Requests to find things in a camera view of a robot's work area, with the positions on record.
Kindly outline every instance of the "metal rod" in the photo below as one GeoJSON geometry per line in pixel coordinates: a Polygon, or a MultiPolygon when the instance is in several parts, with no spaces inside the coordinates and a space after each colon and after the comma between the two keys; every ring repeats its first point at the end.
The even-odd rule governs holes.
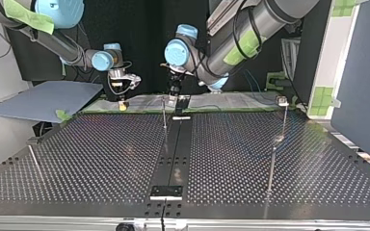
{"type": "Polygon", "coordinates": [[[284,132],[285,132],[285,128],[286,128],[287,111],[288,111],[288,106],[286,106],[286,109],[284,111],[283,131],[281,133],[281,135],[282,135],[283,138],[284,138],[284,132]]]}
{"type": "Polygon", "coordinates": [[[165,97],[162,96],[162,115],[164,117],[164,129],[167,129],[167,115],[165,113],[165,97]]]}
{"type": "Polygon", "coordinates": [[[269,185],[267,187],[267,193],[272,192],[273,175],[275,174],[276,150],[277,148],[274,146],[272,152],[272,161],[270,163],[269,185]]]}

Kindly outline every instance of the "black curtain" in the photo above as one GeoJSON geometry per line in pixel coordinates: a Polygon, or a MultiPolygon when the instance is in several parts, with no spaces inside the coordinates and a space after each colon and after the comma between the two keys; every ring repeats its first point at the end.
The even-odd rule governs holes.
{"type": "MultiPolygon", "coordinates": [[[[178,24],[199,28],[198,45],[205,46],[207,0],[86,0],[85,4],[83,24],[91,47],[102,49],[104,43],[119,42],[124,59],[133,62],[128,71],[142,77],[129,97],[166,91],[168,71],[160,64],[178,24]]],[[[198,90],[195,78],[185,82],[198,90]]]]}

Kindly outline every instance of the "metal plate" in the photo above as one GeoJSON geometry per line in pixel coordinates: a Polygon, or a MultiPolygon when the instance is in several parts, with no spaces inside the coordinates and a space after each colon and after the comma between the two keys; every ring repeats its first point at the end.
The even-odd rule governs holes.
{"type": "Polygon", "coordinates": [[[10,215],[143,217],[165,144],[161,115],[78,116],[33,147],[39,165],[24,150],[0,166],[0,207],[10,215]]]}
{"type": "Polygon", "coordinates": [[[181,128],[180,135],[192,141],[177,147],[190,150],[189,169],[176,170],[185,186],[180,217],[370,220],[370,165],[294,113],[276,149],[268,194],[282,122],[281,112],[193,115],[191,134],[181,128]]]}

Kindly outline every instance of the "blue joint cap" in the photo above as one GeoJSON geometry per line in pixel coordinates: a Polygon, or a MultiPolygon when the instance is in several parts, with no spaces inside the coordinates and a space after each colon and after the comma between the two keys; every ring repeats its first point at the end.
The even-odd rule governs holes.
{"type": "Polygon", "coordinates": [[[221,78],[220,80],[218,80],[215,84],[209,85],[209,87],[214,90],[220,90],[224,86],[224,84],[227,82],[227,80],[229,79],[229,77],[225,77],[225,76],[224,78],[221,78]]]}
{"type": "Polygon", "coordinates": [[[119,43],[104,44],[104,50],[121,50],[119,43]]]}
{"type": "Polygon", "coordinates": [[[164,55],[168,64],[185,65],[189,58],[188,46],[180,39],[172,39],[165,48],[164,55]]]}
{"type": "Polygon", "coordinates": [[[113,56],[106,51],[98,51],[92,56],[92,66],[99,71],[109,70],[113,65],[113,56]]]}
{"type": "Polygon", "coordinates": [[[194,39],[198,38],[198,29],[188,24],[179,24],[178,28],[176,29],[176,32],[178,34],[191,37],[194,39]]]}

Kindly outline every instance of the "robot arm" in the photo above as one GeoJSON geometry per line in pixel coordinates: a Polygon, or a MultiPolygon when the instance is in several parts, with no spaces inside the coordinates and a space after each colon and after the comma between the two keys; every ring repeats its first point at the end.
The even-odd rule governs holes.
{"type": "Polygon", "coordinates": [[[261,42],[270,38],[285,24],[294,23],[305,16],[318,1],[262,0],[254,9],[243,9],[240,15],[246,15],[243,17],[246,19],[236,27],[237,39],[229,35],[210,57],[195,47],[198,29],[190,25],[179,25],[175,38],[165,49],[165,59],[171,70],[179,73],[188,71],[209,89],[220,90],[236,65],[257,54],[261,42]]]}
{"type": "MultiPolygon", "coordinates": [[[[68,29],[76,26],[83,16],[83,0],[16,0],[29,11],[43,13],[52,17],[55,29],[68,29]]],[[[108,71],[107,87],[123,100],[128,90],[133,90],[141,82],[134,74],[126,74],[125,69],[131,64],[124,62],[118,43],[105,44],[104,50],[84,50],[77,42],[54,30],[53,35],[31,28],[30,26],[6,17],[3,0],[0,0],[0,23],[5,27],[17,30],[38,42],[60,57],[64,64],[83,67],[94,67],[99,71],[108,71]]]]}

